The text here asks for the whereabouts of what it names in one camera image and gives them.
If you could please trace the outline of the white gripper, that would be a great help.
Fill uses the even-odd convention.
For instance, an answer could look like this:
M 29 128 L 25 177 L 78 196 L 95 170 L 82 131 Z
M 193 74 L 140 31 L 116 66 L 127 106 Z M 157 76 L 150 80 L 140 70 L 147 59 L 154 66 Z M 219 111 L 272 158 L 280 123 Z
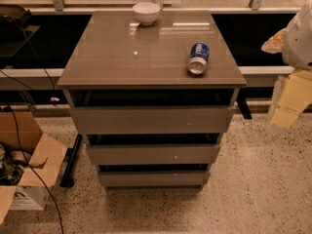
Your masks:
M 261 46 L 268 54 L 282 53 L 283 62 L 296 70 L 279 76 L 268 111 L 271 131 L 288 129 L 312 103 L 312 0 L 308 0 L 291 19 Z

